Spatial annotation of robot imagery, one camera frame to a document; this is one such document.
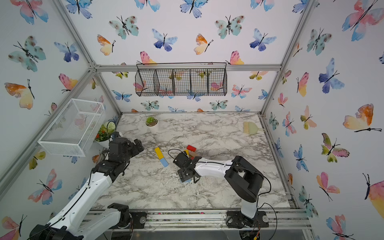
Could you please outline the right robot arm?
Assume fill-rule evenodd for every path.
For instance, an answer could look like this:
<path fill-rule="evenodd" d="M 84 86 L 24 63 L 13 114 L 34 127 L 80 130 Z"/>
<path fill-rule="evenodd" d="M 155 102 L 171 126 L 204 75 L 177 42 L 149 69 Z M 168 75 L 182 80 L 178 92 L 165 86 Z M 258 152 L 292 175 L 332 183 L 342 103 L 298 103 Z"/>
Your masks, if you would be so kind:
<path fill-rule="evenodd" d="M 226 180 L 242 199 L 241 213 L 248 219 L 255 218 L 258 212 L 258 199 L 265 176 L 241 156 L 233 160 L 217 161 L 179 153 L 173 163 L 179 168 L 181 182 L 190 179 L 196 183 L 201 177 L 215 177 Z"/>

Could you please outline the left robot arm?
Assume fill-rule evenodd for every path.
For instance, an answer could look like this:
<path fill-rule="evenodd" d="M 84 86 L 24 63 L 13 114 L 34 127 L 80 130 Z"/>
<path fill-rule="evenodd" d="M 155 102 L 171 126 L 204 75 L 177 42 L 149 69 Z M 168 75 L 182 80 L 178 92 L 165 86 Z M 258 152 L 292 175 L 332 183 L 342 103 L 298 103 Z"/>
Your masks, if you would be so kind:
<path fill-rule="evenodd" d="M 130 159 L 144 151 L 138 139 L 130 141 L 116 137 L 103 152 L 100 162 L 91 170 L 90 177 L 74 198 L 46 225 L 36 225 L 30 233 L 31 240 L 95 240 L 110 228 L 134 228 L 129 207 L 111 204 L 100 216 L 82 225 L 98 198 L 118 176 L 124 175 Z"/>

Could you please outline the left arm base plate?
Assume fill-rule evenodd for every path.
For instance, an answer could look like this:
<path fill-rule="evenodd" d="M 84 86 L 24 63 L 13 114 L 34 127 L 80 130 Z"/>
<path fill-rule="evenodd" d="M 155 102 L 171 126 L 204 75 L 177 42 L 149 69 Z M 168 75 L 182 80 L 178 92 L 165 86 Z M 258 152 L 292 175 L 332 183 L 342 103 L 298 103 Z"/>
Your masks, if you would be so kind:
<path fill-rule="evenodd" d="M 117 224 L 118 229 L 144 229 L 147 221 L 146 212 L 130 212 L 121 213 L 121 218 Z"/>

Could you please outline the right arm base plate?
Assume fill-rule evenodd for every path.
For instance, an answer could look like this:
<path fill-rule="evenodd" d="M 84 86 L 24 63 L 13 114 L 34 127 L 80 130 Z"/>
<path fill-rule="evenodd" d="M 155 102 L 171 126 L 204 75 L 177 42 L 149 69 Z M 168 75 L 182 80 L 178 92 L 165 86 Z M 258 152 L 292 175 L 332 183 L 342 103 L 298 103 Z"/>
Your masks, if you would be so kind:
<path fill-rule="evenodd" d="M 246 217 L 240 211 L 227 211 L 226 226 L 235 229 L 268 228 L 269 219 L 264 211 L 258 211 L 253 218 Z"/>

